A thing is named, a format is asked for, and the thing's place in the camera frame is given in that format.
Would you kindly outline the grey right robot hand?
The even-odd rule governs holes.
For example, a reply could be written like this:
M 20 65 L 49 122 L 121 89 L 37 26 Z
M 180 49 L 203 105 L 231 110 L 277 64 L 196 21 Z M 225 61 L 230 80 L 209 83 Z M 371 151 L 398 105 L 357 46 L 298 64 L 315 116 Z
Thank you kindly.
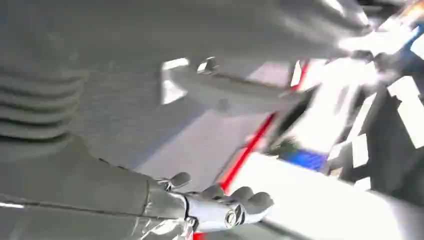
M 3 0 L 0 237 L 135 240 L 188 197 L 90 155 L 69 131 L 93 73 L 177 58 L 310 58 L 370 31 L 354 0 Z

